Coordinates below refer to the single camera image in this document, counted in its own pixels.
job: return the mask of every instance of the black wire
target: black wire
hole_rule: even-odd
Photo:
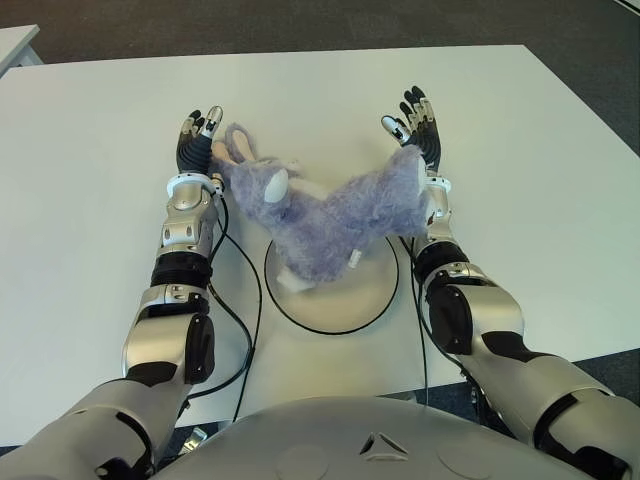
[[[422,305],[421,305],[421,301],[422,301],[422,294],[423,294],[423,286],[421,283],[418,284],[418,293],[416,295],[416,280],[414,278],[413,275],[411,275],[411,292],[413,293],[413,301],[415,303],[415,307],[416,307],[416,314],[418,315],[418,319],[420,321],[420,324],[422,325],[422,328],[424,328],[424,331],[427,333],[427,336],[429,337],[429,340],[431,340],[431,343],[433,343],[433,345],[435,345],[435,347],[438,349],[438,351],[442,354],[442,356],[444,358],[446,358],[447,360],[449,360],[451,363],[453,363],[456,367],[458,367],[460,369],[460,373],[462,374],[462,376],[464,376],[466,378],[466,380],[471,384],[471,387],[475,390],[475,394],[476,394],[476,414],[478,416],[478,422],[482,425],[487,425],[488,421],[487,421],[487,413],[486,413],[486,405],[485,405],[485,398],[484,398],[484,392],[482,391],[482,389],[480,388],[480,385],[478,385],[478,382],[476,382],[476,380],[471,376],[471,374],[469,373],[469,371],[464,367],[464,365],[462,365],[462,363],[460,363],[458,360],[456,360],[455,358],[453,358],[451,355],[449,355],[447,352],[445,352],[442,347],[440,347],[440,345],[438,344],[438,342],[436,342],[434,336],[433,336],[433,332],[431,331],[431,329],[427,326],[427,322],[424,318],[424,313],[422,311]]]
[[[229,210],[227,208],[227,203],[225,202],[224,198],[221,198],[221,203],[222,203],[222,208],[224,209],[224,214],[225,214],[225,221],[224,221],[224,225],[222,225],[222,223],[220,222],[220,219],[218,218],[218,224],[220,225],[221,228],[221,234],[220,234],[220,238],[218,239],[218,241],[216,242],[215,246],[212,249],[212,254],[209,256],[210,261],[213,261],[216,253],[218,252],[220,245],[222,244],[223,240],[226,238],[228,239],[231,243],[233,243],[233,245],[238,249],[238,251],[242,254],[242,256],[246,259],[246,261],[249,263],[249,265],[251,266],[251,269],[254,272],[254,275],[256,276],[256,281],[258,284],[258,320],[256,322],[256,331],[255,331],[255,336],[254,336],[254,340],[251,340],[251,334],[249,333],[249,330],[247,329],[247,326],[244,324],[244,322],[242,321],[242,319],[233,311],[233,309],[220,297],[220,295],[218,294],[218,292],[216,291],[216,289],[213,287],[213,285],[211,284],[211,282],[208,283],[207,288],[209,289],[209,292],[211,292],[211,295],[213,296],[213,298],[216,300],[216,302],[218,303],[218,305],[220,305],[222,307],[222,309],[227,312],[227,314],[238,324],[238,326],[242,329],[242,332],[245,335],[245,339],[247,341],[247,354],[245,355],[244,361],[242,362],[242,366],[240,367],[240,369],[234,373],[231,377],[229,377],[227,380],[225,380],[224,382],[222,382],[219,385],[216,385],[215,387],[212,388],[208,388],[206,390],[202,390],[200,392],[196,392],[196,393],[192,393],[191,395],[187,396],[186,401],[188,402],[189,400],[193,400],[195,398],[199,398],[199,397],[204,397],[205,395],[210,395],[212,393],[218,392],[220,390],[222,390],[223,388],[228,387],[229,385],[231,385],[233,382],[235,382],[238,378],[240,378],[240,376],[247,372],[251,366],[251,363],[253,361],[253,354],[255,352],[255,345],[256,345],[256,341],[258,338],[258,330],[260,328],[260,320],[262,317],[262,285],[260,283],[260,278],[257,275],[256,272],[256,268],[253,265],[253,262],[251,261],[251,259],[249,258],[249,256],[246,254],[246,252],[242,249],[242,247],[240,247],[240,245],[238,245],[238,242],[236,242],[231,236],[229,236],[227,234],[227,230],[229,228]],[[247,375],[245,375],[245,379],[243,380],[242,383],[242,389],[240,391],[240,399],[238,400],[238,407],[236,408],[236,413],[234,414],[234,421],[237,418],[237,414],[239,411],[239,404],[242,401],[242,396],[244,394],[244,390],[245,390],[245,384],[246,384],[246,378]]]
[[[415,284],[415,279],[413,278],[413,267],[415,265],[414,258],[413,258],[413,243],[415,239],[414,238],[411,239],[411,248],[409,248],[409,245],[407,245],[407,242],[405,242],[404,238],[398,237],[398,239],[400,240],[400,243],[402,243],[402,246],[407,252],[407,255],[409,255],[409,261],[410,261],[409,277],[411,278],[411,287],[412,287],[411,290],[413,292],[414,303],[416,304],[416,316],[418,318],[418,331],[420,332],[420,345],[422,347],[422,369],[424,371],[424,404],[429,405],[429,373],[427,370],[427,348],[425,347],[425,344],[424,344],[424,332],[422,331],[422,323],[420,322],[420,315],[417,309],[418,304],[416,302],[416,297],[415,297],[415,288],[413,288]]]
[[[226,388],[229,385],[231,385],[233,382],[235,382],[238,378],[240,378],[240,375],[242,375],[247,370],[247,368],[249,367],[249,361],[251,359],[252,350],[253,350],[253,344],[252,344],[252,341],[251,341],[251,334],[249,333],[249,330],[247,329],[247,326],[240,319],[240,317],[238,317],[238,315],[231,309],[231,307],[229,307],[229,305],[227,305],[226,302],[224,300],[222,300],[222,298],[220,298],[220,295],[218,294],[216,289],[213,288],[213,285],[211,284],[211,282],[209,282],[209,284],[207,285],[207,288],[211,292],[211,295],[216,300],[216,302],[218,302],[218,305],[220,305],[222,307],[222,309],[225,312],[227,312],[229,314],[229,316],[242,329],[242,333],[244,333],[245,339],[247,340],[247,354],[244,357],[244,361],[242,362],[242,366],[240,367],[240,369],[236,373],[234,373],[231,377],[229,377],[227,380],[225,380],[224,382],[220,383],[219,385],[216,385],[215,387],[211,387],[211,388],[208,388],[206,390],[202,390],[200,392],[192,393],[191,395],[187,396],[187,401],[193,400],[194,398],[204,397],[205,395],[210,395],[210,394],[215,393],[215,392],[219,392],[223,388]]]
[[[224,201],[224,197],[220,198],[220,203],[222,203],[222,209],[224,210],[224,226],[222,226],[222,231],[220,232],[220,238],[213,246],[211,250],[211,254],[209,255],[209,263],[213,262],[213,257],[218,253],[218,249],[220,245],[222,245],[223,240],[227,236],[227,230],[229,229],[229,209],[227,208],[227,202]]]
[[[409,248],[409,245],[407,245],[407,242],[404,241],[404,238],[398,237],[398,240],[400,240],[400,243],[402,243],[402,246],[404,247],[405,252],[407,252],[407,255],[409,255],[409,258],[411,259],[411,266],[413,267],[413,264],[415,263],[415,258],[413,258],[413,251],[412,251],[414,239],[413,238],[411,239],[411,248]]]
[[[256,345],[258,344],[258,333],[260,332],[260,320],[262,318],[262,283],[260,282],[260,276],[258,275],[258,271],[256,270],[255,265],[253,264],[253,262],[251,261],[247,253],[242,249],[240,245],[238,245],[238,242],[236,242],[233,238],[231,238],[229,235],[226,235],[226,234],[225,236],[229,239],[231,243],[235,245],[238,251],[245,258],[245,260],[251,267],[251,270],[253,271],[253,275],[256,278],[256,283],[258,284],[258,319],[256,321],[256,330],[253,337],[253,347],[251,349],[251,357],[249,357],[249,364],[247,365],[247,369],[244,374],[244,379],[242,380],[242,387],[240,388],[240,396],[238,397],[238,404],[236,405],[236,411],[233,414],[233,420],[232,420],[232,423],[233,423],[238,419],[238,413],[240,412],[240,406],[242,405],[242,398],[244,396],[244,391],[247,386],[247,379],[249,378],[249,371],[251,370],[251,365],[253,363],[253,357],[254,357],[253,353],[255,352]]]

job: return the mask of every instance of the robot forearm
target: robot forearm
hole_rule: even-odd
[[[448,182],[429,187],[439,200],[413,256],[439,347],[457,357],[522,442],[596,478],[628,469],[638,478],[640,409],[565,359],[525,347],[518,303],[458,246],[448,187],[437,184]]]

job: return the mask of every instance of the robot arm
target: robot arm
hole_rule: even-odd
[[[173,432],[192,386],[214,367],[208,317],[215,200],[211,137],[222,117],[196,111],[178,141],[180,174],[169,181],[167,218],[140,308],[127,338],[123,378],[95,388],[2,460],[2,478],[145,478]]]
[[[414,87],[405,99],[411,131],[391,117],[383,118],[383,126],[402,145],[439,152],[424,94]],[[420,144],[426,131],[435,131],[427,141],[437,145]],[[567,360],[524,345],[520,306],[469,261],[449,228],[450,183],[438,175],[438,161],[425,158],[428,233],[414,239],[412,251],[438,347],[456,356],[520,441],[595,478],[639,478],[640,409]]]

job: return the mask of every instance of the purple plush toy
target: purple plush toy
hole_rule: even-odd
[[[292,291],[339,278],[376,238],[424,232],[425,164],[416,146],[329,194],[301,178],[296,164],[256,160],[254,141],[239,125],[212,151],[240,210],[273,237],[287,267],[278,281]]]

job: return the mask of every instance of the fluffy fur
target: fluffy fur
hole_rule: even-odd
[[[234,136],[238,131],[247,138],[248,156]],[[276,158],[255,161],[255,142],[235,124],[223,144],[214,143],[213,153],[239,208],[269,231],[284,264],[307,282],[337,279],[353,250],[366,250],[376,238],[424,232],[427,198],[419,181],[423,160],[417,147],[397,150],[384,169],[355,177],[324,199],[292,182],[274,203],[265,202],[273,176],[285,169],[295,178],[299,169]]]

